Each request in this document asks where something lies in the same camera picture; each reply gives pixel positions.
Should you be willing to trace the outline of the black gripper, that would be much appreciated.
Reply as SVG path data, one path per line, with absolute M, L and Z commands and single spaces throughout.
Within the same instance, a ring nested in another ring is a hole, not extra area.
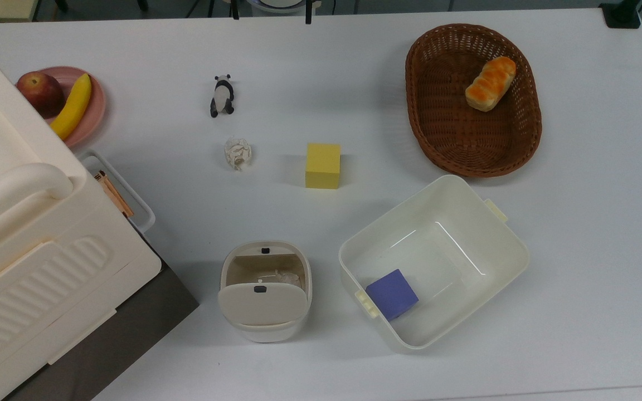
M 230 1 L 230 15 L 235 21 L 240 19 L 239 0 Z M 252 15 L 302 15 L 305 13 L 305 24 L 313 23 L 313 0 L 306 1 L 247 1 L 252 8 Z

